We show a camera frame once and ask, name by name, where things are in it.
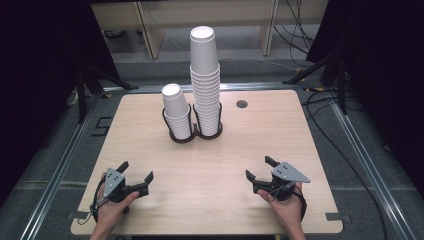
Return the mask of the aluminium floor rail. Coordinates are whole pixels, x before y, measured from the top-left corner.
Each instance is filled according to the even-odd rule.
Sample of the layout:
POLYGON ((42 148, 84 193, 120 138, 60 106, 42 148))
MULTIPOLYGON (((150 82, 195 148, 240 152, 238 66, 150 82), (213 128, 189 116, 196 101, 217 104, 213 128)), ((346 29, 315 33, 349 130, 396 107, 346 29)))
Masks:
POLYGON ((93 95, 90 98, 87 105, 86 115, 76 125, 75 130, 73 131, 73 134, 64 150, 64 153, 62 154, 52 177, 47 182, 43 194, 41 195, 36 207, 30 215, 29 221, 26 224, 26 227, 19 240, 35 240, 99 99, 99 94, 93 95))
MULTIPOLYGON (((248 82, 248 83, 221 83, 221 91, 255 91, 255 90, 284 90, 320 88, 319 84, 311 82, 299 82, 297 84, 283 84, 282 82, 248 82)), ((138 86, 136 89, 126 90, 122 87, 106 87, 106 93, 160 93, 161 86, 138 86)))
POLYGON ((339 104, 341 101, 337 100, 334 93, 328 93, 327 96, 334 98, 333 111, 339 119, 339 122, 397 235, 401 240, 418 240, 417 235, 414 233, 411 225, 407 221, 406 215, 401 209, 401 206, 378 171, 349 117, 340 109, 339 104))

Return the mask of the black curtain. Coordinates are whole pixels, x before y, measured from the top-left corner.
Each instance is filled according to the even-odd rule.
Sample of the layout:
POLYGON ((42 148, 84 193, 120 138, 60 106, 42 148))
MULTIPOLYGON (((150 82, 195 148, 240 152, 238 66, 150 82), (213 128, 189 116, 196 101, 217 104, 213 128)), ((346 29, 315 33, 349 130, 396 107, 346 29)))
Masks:
POLYGON ((0 0, 0 207, 88 68, 93 91, 119 74, 92 0, 0 0))
POLYGON ((424 198, 424 0, 328 0, 307 59, 338 44, 351 86, 424 198))

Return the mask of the black tape floor mark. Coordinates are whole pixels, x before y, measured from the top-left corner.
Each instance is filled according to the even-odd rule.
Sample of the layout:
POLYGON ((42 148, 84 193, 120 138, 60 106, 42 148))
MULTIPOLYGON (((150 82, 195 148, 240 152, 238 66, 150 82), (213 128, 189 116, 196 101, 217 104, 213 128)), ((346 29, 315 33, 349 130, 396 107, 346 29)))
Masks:
POLYGON ((91 136, 92 137, 106 136, 109 132, 111 121, 112 121, 111 117, 99 117, 91 136))

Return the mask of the black tripod stand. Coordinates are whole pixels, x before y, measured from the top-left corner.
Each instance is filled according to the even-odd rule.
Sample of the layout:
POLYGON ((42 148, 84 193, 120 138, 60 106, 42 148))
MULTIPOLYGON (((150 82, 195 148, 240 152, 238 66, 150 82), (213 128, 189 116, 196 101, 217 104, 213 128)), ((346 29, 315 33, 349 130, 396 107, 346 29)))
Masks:
POLYGON ((305 71, 297 74, 294 78, 284 80, 283 84, 297 84, 302 79, 315 73, 319 69, 324 68, 324 72, 321 76, 320 82, 323 86, 330 86, 336 83, 336 92, 339 109, 344 115, 347 114, 346 110, 346 77, 345 77, 345 64, 342 54, 336 50, 331 51, 324 58, 319 60, 317 63, 308 67, 305 71))
POLYGON ((108 73, 105 70, 101 70, 99 67, 94 65, 89 65, 86 63, 80 63, 78 65, 78 71, 76 73, 76 90, 78 96, 78 106, 79 106, 79 123, 82 123, 83 120, 88 115, 87 103, 86 103, 86 94, 85 88, 92 94, 102 94, 104 92, 100 79, 108 80, 115 85, 122 87, 125 90, 135 90, 137 86, 130 85, 125 83, 120 79, 118 75, 113 75, 108 73))

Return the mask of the short stack of white cups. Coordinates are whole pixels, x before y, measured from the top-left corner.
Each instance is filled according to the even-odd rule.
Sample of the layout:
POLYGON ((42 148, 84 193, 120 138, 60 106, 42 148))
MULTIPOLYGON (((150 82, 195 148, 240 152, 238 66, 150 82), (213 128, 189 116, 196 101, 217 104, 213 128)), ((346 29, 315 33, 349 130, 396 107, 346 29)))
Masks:
POLYGON ((185 140, 192 135, 190 106, 181 86, 170 83, 162 88, 165 120, 175 139, 185 140))

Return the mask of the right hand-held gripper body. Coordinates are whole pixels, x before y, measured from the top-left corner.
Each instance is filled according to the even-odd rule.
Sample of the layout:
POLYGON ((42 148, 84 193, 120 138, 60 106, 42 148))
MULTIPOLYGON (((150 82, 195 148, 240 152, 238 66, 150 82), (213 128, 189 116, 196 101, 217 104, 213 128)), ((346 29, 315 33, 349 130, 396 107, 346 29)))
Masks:
POLYGON ((255 194, 265 190, 272 200, 285 201, 294 193, 297 182, 309 183, 310 179, 288 162, 279 162, 277 167, 272 167, 270 181, 256 179, 252 186, 255 194))

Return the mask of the dark wheeled base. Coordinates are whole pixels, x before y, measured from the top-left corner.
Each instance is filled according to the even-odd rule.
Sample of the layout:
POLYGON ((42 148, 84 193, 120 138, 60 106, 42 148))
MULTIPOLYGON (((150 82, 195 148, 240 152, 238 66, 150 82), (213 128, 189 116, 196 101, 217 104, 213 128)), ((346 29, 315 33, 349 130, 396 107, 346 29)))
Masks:
POLYGON ((103 32, 103 36, 107 39, 116 39, 123 36, 125 33, 125 30, 108 30, 103 32))

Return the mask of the tall stack of white cups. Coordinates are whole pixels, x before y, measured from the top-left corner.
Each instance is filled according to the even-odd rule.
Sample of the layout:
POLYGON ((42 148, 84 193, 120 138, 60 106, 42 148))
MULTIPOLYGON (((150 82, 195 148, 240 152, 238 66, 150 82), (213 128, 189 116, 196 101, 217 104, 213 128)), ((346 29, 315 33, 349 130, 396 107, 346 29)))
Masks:
POLYGON ((209 26, 190 31, 190 76, 199 132, 212 137, 220 130, 220 65, 215 32, 209 26))

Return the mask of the person's right hand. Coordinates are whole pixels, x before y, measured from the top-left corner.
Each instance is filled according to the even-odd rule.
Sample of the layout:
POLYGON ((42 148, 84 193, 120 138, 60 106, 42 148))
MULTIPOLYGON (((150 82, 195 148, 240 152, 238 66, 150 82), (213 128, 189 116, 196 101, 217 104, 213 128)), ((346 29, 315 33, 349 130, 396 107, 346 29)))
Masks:
POLYGON ((285 201, 271 199, 271 194, 265 190, 259 190, 258 194, 271 206, 277 221, 282 225, 286 233, 303 232, 301 224, 301 200, 297 194, 302 194, 302 184, 297 183, 295 192, 285 201))

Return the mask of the black double cup holder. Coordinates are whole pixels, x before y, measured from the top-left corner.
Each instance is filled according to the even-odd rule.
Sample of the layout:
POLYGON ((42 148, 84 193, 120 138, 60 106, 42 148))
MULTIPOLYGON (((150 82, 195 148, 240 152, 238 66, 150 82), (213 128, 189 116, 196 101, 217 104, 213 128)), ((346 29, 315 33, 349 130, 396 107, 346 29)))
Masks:
POLYGON ((218 138, 223 131, 223 124, 219 116, 219 122, 216 125, 216 130, 213 135, 206 135, 206 129, 200 124, 199 121, 193 122, 192 115, 199 118, 195 108, 188 105, 188 112, 181 119, 172 120, 165 110, 162 110, 162 117, 169 130, 169 136, 172 141, 176 143, 188 143, 195 137, 200 137, 204 140, 211 140, 218 138))

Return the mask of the person's left hand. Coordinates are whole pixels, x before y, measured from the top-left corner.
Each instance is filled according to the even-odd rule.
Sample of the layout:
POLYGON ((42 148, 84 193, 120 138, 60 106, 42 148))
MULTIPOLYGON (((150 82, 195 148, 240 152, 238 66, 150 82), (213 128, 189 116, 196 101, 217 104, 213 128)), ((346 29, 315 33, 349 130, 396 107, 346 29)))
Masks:
POLYGON ((97 194, 97 223, 96 229, 111 232, 119 223, 123 212, 133 201, 139 197, 138 192, 130 193, 124 200, 114 203, 104 197, 105 185, 102 183, 97 194))

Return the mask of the grey tape strip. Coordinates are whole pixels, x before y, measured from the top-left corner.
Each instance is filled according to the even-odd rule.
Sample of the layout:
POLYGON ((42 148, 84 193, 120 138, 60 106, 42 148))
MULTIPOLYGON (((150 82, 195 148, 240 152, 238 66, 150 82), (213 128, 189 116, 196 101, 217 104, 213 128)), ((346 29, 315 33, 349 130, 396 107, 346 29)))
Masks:
POLYGON ((328 221, 342 221, 343 223, 350 223, 351 218, 349 215, 343 215, 339 212, 326 213, 326 219, 328 221))
POLYGON ((73 219, 87 219, 87 217, 90 215, 90 212, 82 212, 82 211, 74 211, 69 212, 67 219, 73 220, 73 219))

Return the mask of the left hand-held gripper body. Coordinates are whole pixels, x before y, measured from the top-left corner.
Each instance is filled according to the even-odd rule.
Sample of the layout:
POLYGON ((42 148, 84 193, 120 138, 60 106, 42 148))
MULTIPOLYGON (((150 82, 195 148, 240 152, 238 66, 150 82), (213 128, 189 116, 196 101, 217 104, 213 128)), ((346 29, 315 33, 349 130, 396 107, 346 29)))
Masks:
POLYGON ((119 203, 133 192, 138 192, 140 197, 149 194, 149 177, 144 183, 133 186, 126 184, 125 176, 122 172, 109 168, 105 175, 105 185, 103 197, 112 202, 119 203))

